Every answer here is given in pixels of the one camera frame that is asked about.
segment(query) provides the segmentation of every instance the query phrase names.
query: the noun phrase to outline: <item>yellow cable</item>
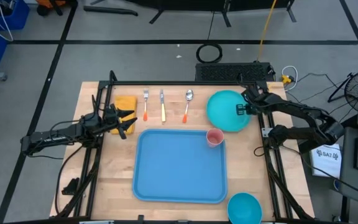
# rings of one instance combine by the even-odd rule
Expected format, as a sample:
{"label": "yellow cable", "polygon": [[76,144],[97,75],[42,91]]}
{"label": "yellow cable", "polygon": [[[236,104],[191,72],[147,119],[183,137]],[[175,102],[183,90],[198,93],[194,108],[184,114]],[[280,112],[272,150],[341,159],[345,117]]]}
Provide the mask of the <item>yellow cable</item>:
{"label": "yellow cable", "polygon": [[256,61],[259,61],[259,58],[262,56],[262,49],[263,49],[264,39],[265,39],[265,36],[266,36],[266,30],[267,30],[267,27],[269,26],[270,18],[272,16],[273,9],[274,9],[274,6],[276,5],[276,2],[277,2],[277,0],[273,1],[272,8],[270,9],[270,12],[268,14],[267,21],[266,21],[265,28],[264,28],[264,32],[263,32],[262,38],[260,40],[259,54],[258,54],[258,57],[256,58]]}

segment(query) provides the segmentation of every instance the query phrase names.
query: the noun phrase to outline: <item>yellow sponge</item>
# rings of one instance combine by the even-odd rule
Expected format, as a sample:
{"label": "yellow sponge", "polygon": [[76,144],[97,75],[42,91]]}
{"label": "yellow sponge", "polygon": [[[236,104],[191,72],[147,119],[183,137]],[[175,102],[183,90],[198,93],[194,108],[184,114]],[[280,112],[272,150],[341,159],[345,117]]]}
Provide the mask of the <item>yellow sponge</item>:
{"label": "yellow sponge", "polygon": [[[134,113],[126,116],[125,118],[120,118],[120,121],[127,121],[129,119],[132,119],[136,116],[136,103],[137,98],[136,96],[116,96],[115,97],[115,106],[116,108],[120,110],[133,110]],[[126,134],[132,134],[135,130],[135,123],[129,127],[127,131],[125,131]],[[117,129],[113,129],[110,131],[111,134],[118,134]]]}

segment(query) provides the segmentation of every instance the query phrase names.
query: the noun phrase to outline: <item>wooden table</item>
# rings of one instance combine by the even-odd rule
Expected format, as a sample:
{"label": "wooden table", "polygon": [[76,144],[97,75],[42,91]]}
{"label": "wooden table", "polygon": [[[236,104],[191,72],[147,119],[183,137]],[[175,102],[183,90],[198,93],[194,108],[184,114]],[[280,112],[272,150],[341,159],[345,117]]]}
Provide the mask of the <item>wooden table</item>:
{"label": "wooden table", "polygon": [[[268,83],[270,91],[286,98],[282,83]],[[98,82],[84,82],[81,87],[74,119],[92,112],[91,95],[97,93]],[[150,95],[147,102],[147,121],[143,121],[143,89],[147,87]],[[167,121],[161,122],[160,90],[164,89]],[[194,91],[194,99],[190,102],[188,121],[182,123],[186,107],[185,93],[187,89]],[[262,145],[260,126],[256,116],[253,116],[246,128],[238,133],[225,133],[227,158],[226,199],[219,204],[144,202],[135,198],[132,193],[132,176],[136,144],[139,134],[149,128],[170,129],[201,129],[207,130],[212,125],[206,117],[205,107],[208,98],[219,90],[234,90],[239,93],[244,89],[240,86],[114,86],[111,102],[116,95],[131,95],[137,97],[134,134],[126,140],[118,135],[105,134],[98,181],[91,218],[93,220],[136,220],[138,215],[144,215],[145,220],[205,220],[227,221],[226,206],[231,196],[237,192],[248,192],[254,195],[262,205],[263,221],[274,221],[272,198],[269,189],[268,174],[264,157],[255,157],[254,149]],[[292,127],[291,117],[287,114],[274,112],[275,124]],[[286,141],[285,145],[298,149],[296,141]],[[68,146],[67,158],[79,145]],[[65,166],[60,180],[60,190],[67,186],[72,178],[80,177],[85,150],[72,157]],[[289,191],[306,213],[314,216],[309,190],[303,172],[303,166],[298,154],[282,148],[283,168]],[[285,207],[281,191],[278,187],[278,201],[282,217]],[[81,214],[85,214],[88,194],[82,203]],[[59,194],[60,210],[68,203],[71,196]],[[52,206],[51,215],[55,214]]]}

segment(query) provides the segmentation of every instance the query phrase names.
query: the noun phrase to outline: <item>fork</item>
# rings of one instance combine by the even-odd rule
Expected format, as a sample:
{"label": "fork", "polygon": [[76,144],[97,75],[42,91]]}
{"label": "fork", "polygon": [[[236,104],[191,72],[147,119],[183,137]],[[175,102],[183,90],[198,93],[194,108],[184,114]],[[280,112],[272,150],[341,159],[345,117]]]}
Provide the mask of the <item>fork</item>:
{"label": "fork", "polygon": [[144,114],[143,114],[143,120],[147,121],[147,99],[149,98],[149,90],[144,89],[143,90],[143,97],[144,97]]}

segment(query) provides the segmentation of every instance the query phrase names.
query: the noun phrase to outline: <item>blue tray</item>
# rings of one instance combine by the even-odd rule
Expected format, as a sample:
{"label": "blue tray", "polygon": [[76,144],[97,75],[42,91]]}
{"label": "blue tray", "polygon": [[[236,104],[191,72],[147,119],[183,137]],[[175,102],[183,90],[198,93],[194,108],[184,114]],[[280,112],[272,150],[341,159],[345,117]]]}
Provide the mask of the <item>blue tray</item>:
{"label": "blue tray", "polygon": [[219,203],[227,195],[225,142],[206,131],[148,129],[137,143],[132,189],[145,201]]}

